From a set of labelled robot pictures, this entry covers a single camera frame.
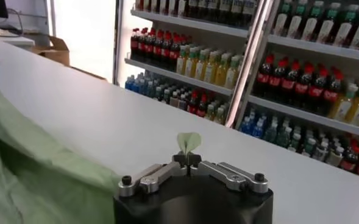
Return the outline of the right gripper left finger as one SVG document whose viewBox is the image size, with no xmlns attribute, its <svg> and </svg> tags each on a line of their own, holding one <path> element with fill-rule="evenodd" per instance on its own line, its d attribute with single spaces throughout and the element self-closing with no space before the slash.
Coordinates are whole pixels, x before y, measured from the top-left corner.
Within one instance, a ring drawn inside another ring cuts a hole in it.
<svg viewBox="0 0 359 224">
<path fill-rule="evenodd" d="M 120 197 L 132 197 L 138 191 L 153 194 L 171 177 L 187 174 L 187 156 L 180 152 L 168 164 L 153 164 L 135 175 L 125 175 L 118 183 Z"/>
</svg>

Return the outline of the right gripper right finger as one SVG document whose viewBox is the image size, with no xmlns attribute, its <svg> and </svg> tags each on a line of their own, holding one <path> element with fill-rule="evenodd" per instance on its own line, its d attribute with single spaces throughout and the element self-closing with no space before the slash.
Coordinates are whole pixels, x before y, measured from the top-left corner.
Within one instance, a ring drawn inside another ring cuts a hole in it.
<svg viewBox="0 0 359 224">
<path fill-rule="evenodd" d="M 266 194 L 268 180 L 263 173 L 249 173 L 225 162 L 212 163 L 200 155 L 188 155 L 188 176 L 199 191 L 231 191 Z"/>
</svg>

